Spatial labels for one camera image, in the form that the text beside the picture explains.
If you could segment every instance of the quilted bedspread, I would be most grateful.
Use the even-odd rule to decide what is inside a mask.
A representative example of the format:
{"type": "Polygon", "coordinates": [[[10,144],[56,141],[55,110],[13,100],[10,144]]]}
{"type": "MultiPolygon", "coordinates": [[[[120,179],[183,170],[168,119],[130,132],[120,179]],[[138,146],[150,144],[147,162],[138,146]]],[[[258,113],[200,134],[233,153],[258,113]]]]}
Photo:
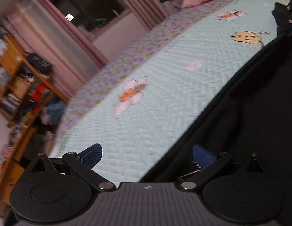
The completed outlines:
{"type": "MultiPolygon", "coordinates": [[[[76,122],[72,122],[71,113],[76,108],[71,103],[51,156],[80,152],[100,143],[103,157],[93,170],[117,186],[120,182],[139,181],[227,81],[277,36],[271,11],[274,2],[287,4],[288,1],[214,1],[219,8],[225,3],[228,5],[211,14],[203,14],[198,23],[195,23],[197,19],[187,19],[191,27],[181,35],[177,34],[181,29],[176,27],[179,32],[175,37],[178,37],[160,52],[155,54],[153,47],[152,50],[141,49],[143,63],[130,64],[126,61],[128,52],[125,52],[118,59],[127,62],[123,64],[124,68],[116,67],[117,60],[108,67],[110,70],[104,69],[77,94],[78,103],[81,99],[82,106],[87,107],[81,119],[75,115],[76,122]],[[109,72],[113,70],[121,76],[110,83],[114,78],[109,72]],[[109,85],[117,85],[121,80],[123,82],[117,87],[109,85]],[[103,82],[107,85],[101,89],[103,82]]],[[[191,18],[188,9],[180,16],[191,18]]],[[[171,18],[160,26],[167,30],[176,22],[171,18]]],[[[158,35],[164,33],[164,30],[155,30],[158,35]]]]}

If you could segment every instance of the shelf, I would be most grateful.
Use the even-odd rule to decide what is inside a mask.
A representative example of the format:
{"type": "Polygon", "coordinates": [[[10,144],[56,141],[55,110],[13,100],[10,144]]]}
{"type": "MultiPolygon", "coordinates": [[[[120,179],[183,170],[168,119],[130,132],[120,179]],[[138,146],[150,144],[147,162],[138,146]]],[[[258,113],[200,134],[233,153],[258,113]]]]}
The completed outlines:
{"type": "Polygon", "coordinates": [[[9,167],[9,164],[10,164],[12,158],[14,157],[14,155],[15,155],[15,153],[16,153],[18,147],[19,147],[19,145],[21,144],[21,142],[23,141],[23,139],[24,139],[25,136],[27,135],[28,131],[30,130],[30,128],[31,128],[31,126],[32,126],[32,124],[33,124],[35,118],[40,114],[40,112],[42,111],[42,109],[43,109],[45,106],[47,106],[47,104],[50,102],[50,100],[52,99],[53,96],[54,96],[53,91],[50,91],[50,92],[48,93],[48,95],[45,97],[44,101],[42,102],[42,104],[41,104],[41,108],[38,109],[35,113],[33,113],[33,117],[34,117],[34,118],[32,118],[31,120],[28,121],[28,123],[26,124],[27,127],[22,131],[20,138],[19,138],[19,139],[17,140],[17,142],[14,144],[14,146],[13,146],[13,150],[12,150],[12,152],[11,152],[11,155],[10,155],[10,157],[6,160],[5,165],[4,165],[4,168],[3,168],[2,173],[1,173],[1,176],[0,176],[0,187],[1,187],[1,185],[2,185],[2,182],[3,182],[4,178],[5,178],[5,175],[6,175],[6,172],[7,172],[8,167],[9,167]]]}
{"type": "MultiPolygon", "coordinates": [[[[22,52],[23,50],[21,49],[21,47],[19,46],[19,44],[15,41],[15,39],[12,36],[7,36],[4,35],[4,38],[6,40],[6,42],[13,47],[15,50],[22,52]]],[[[34,66],[32,66],[27,60],[26,57],[24,55],[21,55],[22,58],[22,62],[25,63],[29,69],[33,72],[33,74],[39,78],[40,80],[42,80],[45,85],[52,91],[55,92],[55,94],[65,103],[68,103],[69,99],[56,87],[54,86],[51,82],[49,82],[37,69],[34,68],[34,66]]]]}
{"type": "Polygon", "coordinates": [[[21,142],[21,144],[19,145],[19,148],[16,150],[16,153],[13,157],[13,160],[16,162],[20,162],[26,148],[27,145],[29,143],[29,141],[31,140],[32,135],[35,132],[35,128],[34,127],[30,127],[28,133],[26,134],[26,136],[24,137],[23,141],[21,142]]]}
{"type": "Polygon", "coordinates": [[[12,92],[14,92],[14,91],[16,90],[16,87],[11,86],[11,85],[9,85],[8,88],[9,88],[12,92]]]}
{"type": "Polygon", "coordinates": [[[5,111],[3,111],[1,108],[0,108],[0,113],[1,115],[11,124],[11,125],[14,125],[14,122],[12,120],[12,117],[9,116],[8,113],[6,113],[5,111]]]}

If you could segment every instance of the pink curtain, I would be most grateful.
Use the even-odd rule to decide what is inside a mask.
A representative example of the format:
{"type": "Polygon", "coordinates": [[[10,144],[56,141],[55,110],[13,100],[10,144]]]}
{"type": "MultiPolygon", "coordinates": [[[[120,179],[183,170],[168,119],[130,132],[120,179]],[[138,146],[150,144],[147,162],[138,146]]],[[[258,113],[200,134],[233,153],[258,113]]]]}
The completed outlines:
{"type": "Polygon", "coordinates": [[[95,64],[38,0],[17,3],[3,25],[24,50],[37,53],[53,65],[54,84],[68,97],[74,96],[103,67],[103,61],[100,66],[99,60],[95,64]]]}
{"type": "Polygon", "coordinates": [[[123,2],[143,21],[149,30],[167,17],[159,0],[123,0],[123,2]]]}
{"type": "Polygon", "coordinates": [[[55,7],[50,0],[38,0],[39,3],[49,12],[49,14],[57,21],[57,23],[82,47],[82,49],[95,61],[100,68],[108,63],[103,54],[96,49],[88,39],[68,21],[63,13],[55,7]]]}

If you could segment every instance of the black bag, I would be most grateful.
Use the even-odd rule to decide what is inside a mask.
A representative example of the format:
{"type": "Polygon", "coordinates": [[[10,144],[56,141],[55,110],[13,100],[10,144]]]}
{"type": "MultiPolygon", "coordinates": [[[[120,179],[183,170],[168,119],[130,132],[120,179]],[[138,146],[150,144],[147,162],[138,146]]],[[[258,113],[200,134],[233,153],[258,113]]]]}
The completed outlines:
{"type": "Polygon", "coordinates": [[[292,225],[292,0],[288,6],[276,4],[272,13],[278,37],[229,80],[141,182],[176,181],[191,166],[195,144],[230,153],[238,164],[257,153],[284,192],[276,220],[292,225]]]}
{"type": "Polygon", "coordinates": [[[44,61],[39,55],[35,53],[29,53],[26,57],[26,60],[40,71],[42,74],[48,74],[52,71],[52,65],[44,61]]]}

